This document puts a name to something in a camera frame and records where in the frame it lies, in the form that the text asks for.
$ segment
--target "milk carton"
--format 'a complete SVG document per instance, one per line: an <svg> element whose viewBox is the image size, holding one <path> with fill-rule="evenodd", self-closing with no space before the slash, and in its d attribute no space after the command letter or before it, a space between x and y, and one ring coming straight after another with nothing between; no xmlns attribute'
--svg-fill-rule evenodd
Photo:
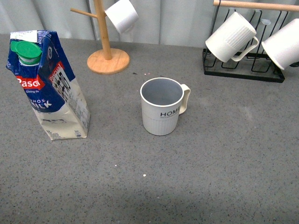
<svg viewBox="0 0 299 224"><path fill-rule="evenodd" d="M51 140L87 136L90 112L55 31L11 33L6 68Z"/></svg>

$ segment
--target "bottle cap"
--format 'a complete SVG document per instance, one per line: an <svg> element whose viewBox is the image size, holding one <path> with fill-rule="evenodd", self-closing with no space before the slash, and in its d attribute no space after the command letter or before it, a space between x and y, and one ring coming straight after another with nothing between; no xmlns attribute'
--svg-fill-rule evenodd
<svg viewBox="0 0 299 224"><path fill-rule="evenodd" d="M10 49L17 53L25 65L33 65L41 60L42 50L35 43L28 41L11 41Z"/></svg>

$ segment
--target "curtain fold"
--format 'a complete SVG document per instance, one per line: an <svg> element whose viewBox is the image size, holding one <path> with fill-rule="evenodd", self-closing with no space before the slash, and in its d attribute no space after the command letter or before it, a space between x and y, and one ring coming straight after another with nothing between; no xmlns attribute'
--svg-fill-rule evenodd
<svg viewBox="0 0 299 224"><path fill-rule="evenodd" d="M280 0L246 1L282 4ZM117 0L103 2L108 9ZM213 0L131 0L131 3L139 20L130 32L119 34L106 18L110 41L205 46L215 10ZM299 5L299 0L285 0L283 4ZM0 0L0 33L51 29L61 38L99 40L97 20L71 12L71 7L95 14L93 0ZM252 11L237 9L248 20ZM222 7L219 16L226 12L227 8ZM277 13L264 10L263 18L270 19L273 26ZM294 18L299 18L299 13L289 13L285 24ZM222 22L217 21L215 28Z"/></svg>

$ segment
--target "ribbed white mug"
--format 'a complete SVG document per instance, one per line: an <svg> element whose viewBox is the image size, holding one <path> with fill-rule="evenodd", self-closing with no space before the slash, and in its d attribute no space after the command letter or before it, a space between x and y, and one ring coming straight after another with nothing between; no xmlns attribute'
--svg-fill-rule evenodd
<svg viewBox="0 0 299 224"><path fill-rule="evenodd" d="M299 19L292 20L267 40L262 41L262 46L281 70L299 61Z"/></svg>
<svg viewBox="0 0 299 224"><path fill-rule="evenodd" d="M177 125L178 116L187 109L191 90L170 78L153 78L140 88L142 120L154 135L167 135Z"/></svg>
<svg viewBox="0 0 299 224"><path fill-rule="evenodd" d="M234 12L207 40L206 46L212 54L222 62L232 59L235 62L242 60L259 44L255 37L256 30L239 13ZM238 57L234 55L251 39L255 44L245 49Z"/></svg>

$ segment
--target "hanging white mug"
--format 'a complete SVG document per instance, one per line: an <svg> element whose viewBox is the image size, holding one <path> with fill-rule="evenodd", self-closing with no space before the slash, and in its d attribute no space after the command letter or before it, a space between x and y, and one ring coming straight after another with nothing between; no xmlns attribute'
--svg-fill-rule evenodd
<svg viewBox="0 0 299 224"><path fill-rule="evenodd" d="M121 34L138 20L138 14L129 0L119 0L105 10L116 30Z"/></svg>
<svg viewBox="0 0 299 224"><path fill-rule="evenodd" d="M234 12L206 40L206 46L220 61L227 62L229 59L232 59L238 62L258 46L259 40L255 35L256 30L253 26L241 14ZM234 57L252 38L256 43L245 49L238 57Z"/></svg>
<svg viewBox="0 0 299 224"><path fill-rule="evenodd" d="M271 60L284 70L299 61L299 19L294 19L267 40L262 46Z"/></svg>

